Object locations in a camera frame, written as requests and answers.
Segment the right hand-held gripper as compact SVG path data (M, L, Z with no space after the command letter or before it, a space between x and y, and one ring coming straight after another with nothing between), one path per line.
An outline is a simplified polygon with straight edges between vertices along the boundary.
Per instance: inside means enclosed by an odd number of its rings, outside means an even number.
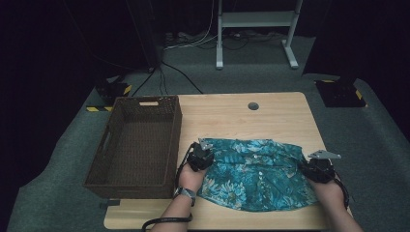
M309 160L303 159L300 163L300 169L308 179L326 184L335 178L336 172L331 160L340 159L341 155L318 150L308 157Z

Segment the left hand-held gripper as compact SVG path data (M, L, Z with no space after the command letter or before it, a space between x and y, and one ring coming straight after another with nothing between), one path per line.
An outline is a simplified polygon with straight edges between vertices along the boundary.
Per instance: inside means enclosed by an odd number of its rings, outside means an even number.
M213 164L214 153L211 151L213 145L204 138L193 142L188 149L187 163L193 171L205 170Z

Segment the teal floral shirt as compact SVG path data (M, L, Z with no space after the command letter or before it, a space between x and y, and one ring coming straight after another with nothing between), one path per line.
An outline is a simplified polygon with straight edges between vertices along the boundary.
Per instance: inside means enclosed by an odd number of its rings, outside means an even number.
M214 161L198 195L247 212L291 211L317 202L299 169L302 148L272 139L208 138Z

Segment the brown woven basket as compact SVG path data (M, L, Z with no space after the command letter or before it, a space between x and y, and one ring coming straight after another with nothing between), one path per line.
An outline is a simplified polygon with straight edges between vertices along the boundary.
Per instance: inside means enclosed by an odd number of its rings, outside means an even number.
M117 99L84 186L102 198L171 197L182 117L176 96Z

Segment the person's left hand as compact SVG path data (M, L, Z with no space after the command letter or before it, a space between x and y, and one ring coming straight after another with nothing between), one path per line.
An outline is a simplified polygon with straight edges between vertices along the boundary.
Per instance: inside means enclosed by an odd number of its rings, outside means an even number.
M179 186L198 192L202 186L205 174L206 170L193 171L191 167L186 164L179 176Z

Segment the person's right hand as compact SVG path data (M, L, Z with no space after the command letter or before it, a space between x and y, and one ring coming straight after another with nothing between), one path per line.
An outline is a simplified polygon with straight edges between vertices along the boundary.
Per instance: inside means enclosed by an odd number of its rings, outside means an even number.
M316 183L312 180L308 182L313 187L319 202L325 208L345 208L344 194L338 180L332 180L326 184Z

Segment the wristwatch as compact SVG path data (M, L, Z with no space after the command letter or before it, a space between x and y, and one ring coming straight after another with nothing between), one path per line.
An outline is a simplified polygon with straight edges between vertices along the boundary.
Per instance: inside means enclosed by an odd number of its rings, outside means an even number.
M173 198L176 198L179 195L185 195L191 199L191 206L195 205L196 193L188 188L177 187L174 191Z

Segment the black floor plate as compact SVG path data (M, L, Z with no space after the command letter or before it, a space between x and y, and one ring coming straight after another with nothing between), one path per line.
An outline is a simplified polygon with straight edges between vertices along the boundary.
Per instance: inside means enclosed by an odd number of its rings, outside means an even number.
M326 107L365 107L366 101L353 84L339 80L315 80L315 86Z
M113 104L117 98L127 97L132 86L128 83L122 83L123 75L119 75L115 80L109 82L107 79L102 79L97 82L96 90L102 98L103 105L87 105L88 112L111 111Z

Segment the grey tape piece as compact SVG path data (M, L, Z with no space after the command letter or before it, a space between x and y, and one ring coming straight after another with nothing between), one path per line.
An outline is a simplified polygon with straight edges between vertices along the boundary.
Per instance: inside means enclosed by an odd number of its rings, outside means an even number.
M99 207L100 207L101 209L106 210L108 207L111 207L111 206L119 206L120 203L121 203L121 200L120 200L120 199L106 199L104 202L102 202L102 203L99 205Z

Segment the black stand column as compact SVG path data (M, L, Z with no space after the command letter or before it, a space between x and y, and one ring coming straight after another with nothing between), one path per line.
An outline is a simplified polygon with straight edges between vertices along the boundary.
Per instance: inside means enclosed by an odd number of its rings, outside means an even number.
M164 47L162 7L158 0L126 0L133 26L139 38L146 69L158 67Z

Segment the white metal stand frame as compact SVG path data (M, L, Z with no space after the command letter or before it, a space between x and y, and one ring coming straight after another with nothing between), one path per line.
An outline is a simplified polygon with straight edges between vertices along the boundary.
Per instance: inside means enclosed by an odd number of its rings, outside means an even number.
M222 10L222 0L219 0L216 69L223 69L222 30L225 28L252 27L287 27L287 38L282 40L281 44L288 59L290 68L298 69L299 64L296 60L291 44L303 2L304 0L296 0L295 8L292 11L225 13Z

